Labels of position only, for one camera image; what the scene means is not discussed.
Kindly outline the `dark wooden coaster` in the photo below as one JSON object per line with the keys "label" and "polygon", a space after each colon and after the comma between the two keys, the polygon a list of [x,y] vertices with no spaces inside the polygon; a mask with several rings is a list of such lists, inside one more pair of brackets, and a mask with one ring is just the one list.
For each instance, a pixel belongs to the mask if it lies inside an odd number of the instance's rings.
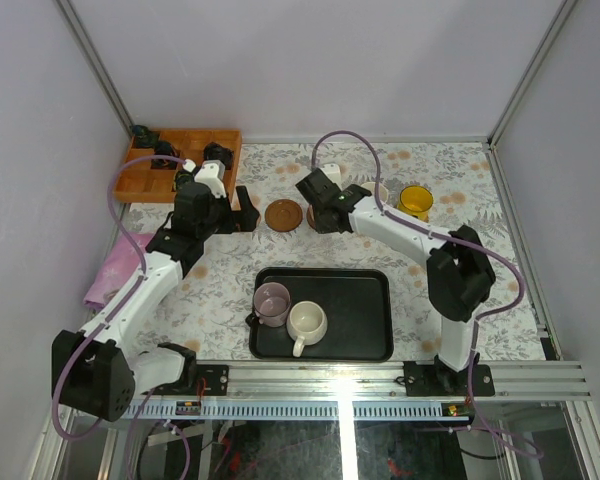
{"label": "dark wooden coaster", "polygon": [[309,205],[309,207],[307,208],[307,222],[313,230],[316,230],[316,222],[313,207],[311,205]]}
{"label": "dark wooden coaster", "polygon": [[302,222],[303,212],[300,205],[289,199],[272,202],[265,211],[266,224],[276,232],[290,232]]}

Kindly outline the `yellow mug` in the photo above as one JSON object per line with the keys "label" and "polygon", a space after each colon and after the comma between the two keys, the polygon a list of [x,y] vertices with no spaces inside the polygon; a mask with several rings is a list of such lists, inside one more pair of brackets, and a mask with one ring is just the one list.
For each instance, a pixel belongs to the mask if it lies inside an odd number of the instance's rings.
{"label": "yellow mug", "polygon": [[423,222],[428,222],[433,203],[433,195],[428,189],[419,185],[410,185],[401,191],[397,209]]}

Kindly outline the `blue mug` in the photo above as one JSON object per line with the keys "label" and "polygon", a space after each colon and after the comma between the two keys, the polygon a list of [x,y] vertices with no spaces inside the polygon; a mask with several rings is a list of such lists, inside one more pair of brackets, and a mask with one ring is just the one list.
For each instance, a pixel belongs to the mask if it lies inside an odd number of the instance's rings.
{"label": "blue mug", "polygon": [[365,182],[361,185],[362,188],[368,190],[372,195],[377,195],[382,203],[387,203],[389,200],[389,191],[382,184],[376,184],[375,182]]}

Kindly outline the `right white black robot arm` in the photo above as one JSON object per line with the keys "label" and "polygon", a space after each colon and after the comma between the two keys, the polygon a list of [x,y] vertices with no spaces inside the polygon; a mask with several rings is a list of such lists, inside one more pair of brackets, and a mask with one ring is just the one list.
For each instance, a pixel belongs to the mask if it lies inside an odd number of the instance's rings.
{"label": "right white black robot arm", "polygon": [[477,233],[467,226],[455,231],[435,227],[387,205],[359,185],[342,189],[320,168],[296,188],[312,207],[318,233],[368,236],[425,269],[429,301],[441,316],[437,385],[452,395],[468,387],[476,311],[495,283]]}

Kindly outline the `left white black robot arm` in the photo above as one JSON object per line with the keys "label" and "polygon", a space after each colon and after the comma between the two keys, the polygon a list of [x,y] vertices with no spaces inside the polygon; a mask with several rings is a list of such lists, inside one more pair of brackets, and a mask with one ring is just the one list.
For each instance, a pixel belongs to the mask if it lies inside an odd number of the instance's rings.
{"label": "left white black robot arm", "polygon": [[199,381],[193,350],[163,342],[133,353],[145,319],[188,275],[213,235],[252,232],[260,214],[244,186],[239,209],[209,186],[192,182],[175,196],[174,209],[141,252],[139,268],[114,298],[79,331],[61,331],[52,343],[52,403],[114,422],[142,393],[188,394]]}

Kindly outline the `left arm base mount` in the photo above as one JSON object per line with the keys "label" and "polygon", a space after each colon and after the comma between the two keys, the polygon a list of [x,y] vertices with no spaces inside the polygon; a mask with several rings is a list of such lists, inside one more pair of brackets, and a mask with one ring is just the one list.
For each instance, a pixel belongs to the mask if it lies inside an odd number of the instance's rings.
{"label": "left arm base mount", "polygon": [[199,364],[195,351],[162,343],[136,358],[133,367],[135,393],[150,390],[162,396],[226,396],[229,366]]}

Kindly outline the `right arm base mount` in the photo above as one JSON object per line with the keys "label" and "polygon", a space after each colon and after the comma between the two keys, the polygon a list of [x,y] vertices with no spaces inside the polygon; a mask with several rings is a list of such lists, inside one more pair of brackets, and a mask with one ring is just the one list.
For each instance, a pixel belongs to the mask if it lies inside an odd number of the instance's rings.
{"label": "right arm base mount", "polygon": [[460,372],[446,366],[438,357],[432,363],[403,363],[406,394],[412,397],[442,397],[469,395],[469,368],[472,368],[472,391],[476,397],[493,397],[495,387],[488,365],[475,360]]}

